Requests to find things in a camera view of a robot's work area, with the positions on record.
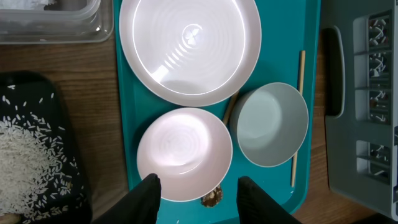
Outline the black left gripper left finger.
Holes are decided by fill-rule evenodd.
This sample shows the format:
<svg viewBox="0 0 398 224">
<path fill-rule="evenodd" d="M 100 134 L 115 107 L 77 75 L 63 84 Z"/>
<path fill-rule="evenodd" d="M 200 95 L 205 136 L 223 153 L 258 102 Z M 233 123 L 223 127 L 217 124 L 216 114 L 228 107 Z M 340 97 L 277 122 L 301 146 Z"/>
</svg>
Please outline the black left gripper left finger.
<svg viewBox="0 0 398 224">
<path fill-rule="evenodd" d="M 149 174 L 94 224 L 154 224 L 161 201 L 158 175 Z"/>
</svg>

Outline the white napkin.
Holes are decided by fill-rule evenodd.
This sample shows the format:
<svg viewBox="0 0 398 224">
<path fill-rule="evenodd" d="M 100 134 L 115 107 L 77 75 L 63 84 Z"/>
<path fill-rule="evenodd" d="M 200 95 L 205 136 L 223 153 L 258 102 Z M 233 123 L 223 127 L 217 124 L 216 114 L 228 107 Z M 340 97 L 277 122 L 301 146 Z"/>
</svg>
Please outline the white napkin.
<svg viewBox="0 0 398 224">
<path fill-rule="evenodd" d="M 1 9 L 44 10 L 45 6 L 55 3 L 55 0 L 0 0 Z"/>
</svg>

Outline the pink bowl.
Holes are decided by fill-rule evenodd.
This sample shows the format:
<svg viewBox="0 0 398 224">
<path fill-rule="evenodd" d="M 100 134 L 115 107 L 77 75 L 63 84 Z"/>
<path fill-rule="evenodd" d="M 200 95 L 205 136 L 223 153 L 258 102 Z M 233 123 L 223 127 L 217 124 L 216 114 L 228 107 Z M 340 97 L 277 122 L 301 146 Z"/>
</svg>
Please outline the pink bowl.
<svg viewBox="0 0 398 224">
<path fill-rule="evenodd" d="M 189 202 L 220 185 L 232 158 L 231 136 L 217 116 L 179 108 L 146 129 L 137 148 L 137 170 L 142 179 L 157 174 L 163 199 Z"/>
</svg>

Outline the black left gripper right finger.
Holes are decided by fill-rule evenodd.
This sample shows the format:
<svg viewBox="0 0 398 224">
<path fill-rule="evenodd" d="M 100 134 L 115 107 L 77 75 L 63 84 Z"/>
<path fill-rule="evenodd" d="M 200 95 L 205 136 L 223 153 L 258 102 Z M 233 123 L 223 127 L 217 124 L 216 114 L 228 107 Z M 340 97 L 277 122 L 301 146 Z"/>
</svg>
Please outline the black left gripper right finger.
<svg viewBox="0 0 398 224">
<path fill-rule="evenodd" d="M 241 224 L 301 224 L 247 176 L 238 179 L 236 203 Z"/>
</svg>

